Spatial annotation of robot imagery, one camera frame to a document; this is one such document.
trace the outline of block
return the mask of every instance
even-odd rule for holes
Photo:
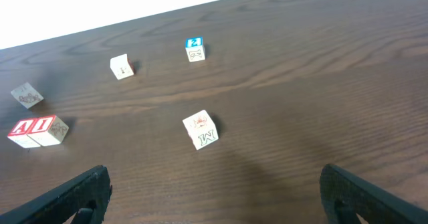
[[[205,48],[203,37],[186,39],[186,52],[190,62],[205,60]]]
[[[36,122],[37,118],[18,121],[7,137],[23,148],[40,147],[36,141],[27,135]]]
[[[134,75],[134,68],[128,59],[128,54],[122,54],[110,60],[110,68],[118,80]]]
[[[205,110],[184,119],[183,124],[197,150],[219,139],[215,124]]]
[[[27,135],[42,146],[61,144],[68,126],[57,116],[38,118]]]
[[[27,109],[43,100],[43,96],[37,92],[29,83],[11,91],[12,96]]]

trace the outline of tabletop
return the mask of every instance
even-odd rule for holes
[[[0,213],[97,164],[105,223],[326,223],[327,163],[428,209],[427,5],[222,0],[0,50]],[[136,74],[117,80],[124,53]],[[29,110],[25,82],[45,98]],[[196,151],[182,120],[200,110],[219,140]],[[7,139],[52,114],[62,144]]]

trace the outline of wooden table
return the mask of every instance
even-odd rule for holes
[[[97,164],[105,223],[325,223],[329,162],[428,209],[427,6],[223,0],[1,50],[0,213]],[[197,35],[207,59],[189,63]],[[118,81],[122,53],[137,71]],[[31,110],[10,95],[24,82],[45,97]],[[196,151],[181,120],[203,109],[220,139]],[[50,114],[62,144],[6,138]]]

